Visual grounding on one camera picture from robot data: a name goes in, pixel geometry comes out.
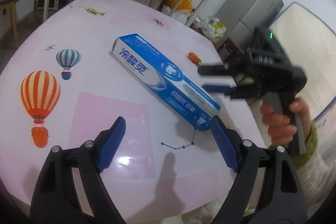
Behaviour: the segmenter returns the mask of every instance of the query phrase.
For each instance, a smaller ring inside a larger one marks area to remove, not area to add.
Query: constellation print
[[[202,43],[202,44],[207,44],[205,41],[204,41],[204,39],[200,39],[199,37],[193,37],[193,39],[196,39],[198,42],[200,42],[200,43]]]
[[[187,144],[187,145],[183,145],[183,146],[181,146],[181,147],[172,147],[172,146],[167,145],[167,144],[165,144],[165,143],[163,143],[163,142],[161,143],[161,145],[170,147],[171,149],[174,149],[174,150],[186,149],[186,148],[189,147],[189,146],[195,145],[195,143],[194,143],[195,133],[196,133],[196,128],[194,128],[193,140],[191,141],[191,143],[189,143],[189,144]]]

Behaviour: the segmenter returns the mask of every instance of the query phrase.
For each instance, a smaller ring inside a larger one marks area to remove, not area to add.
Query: hot air balloon print
[[[31,136],[34,144],[43,148],[48,143],[48,130],[44,119],[55,108],[60,96],[60,86],[54,75],[46,71],[34,71],[21,84],[21,101],[34,119]]]
[[[81,59],[81,55],[76,50],[65,49],[56,54],[56,60],[63,67],[62,78],[69,80],[71,77],[70,68],[76,65]]]

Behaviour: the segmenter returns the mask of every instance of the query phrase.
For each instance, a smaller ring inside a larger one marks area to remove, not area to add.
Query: cardboard box
[[[220,105],[145,39],[138,34],[119,37],[112,55],[196,129],[210,128]]]

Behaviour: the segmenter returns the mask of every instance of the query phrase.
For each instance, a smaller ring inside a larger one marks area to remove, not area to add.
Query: floor
[[[55,12],[49,12],[49,16],[53,15]],[[37,26],[43,23],[43,11],[37,11]],[[26,40],[27,37],[35,30],[33,23],[33,15],[30,14],[17,24],[19,43],[20,45]],[[6,66],[7,62],[10,60],[12,55],[17,50],[16,44],[14,41],[14,35],[11,30],[6,32],[0,39],[0,73]],[[264,139],[265,145],[269,146],[271,144],[270,138],[267,135],[267,127],[262,124],[261,118],[262,115],[260,113],[260,106],[262,104],[261,100],[248,102],[250,108],[252,110],[253,116],[256,119],[257,125],[260,129],[261,135]],[[13,197],[14,201],[17,203],[19,208],[26,214],[29,215],[30,206],[21,202],[19,199]]]

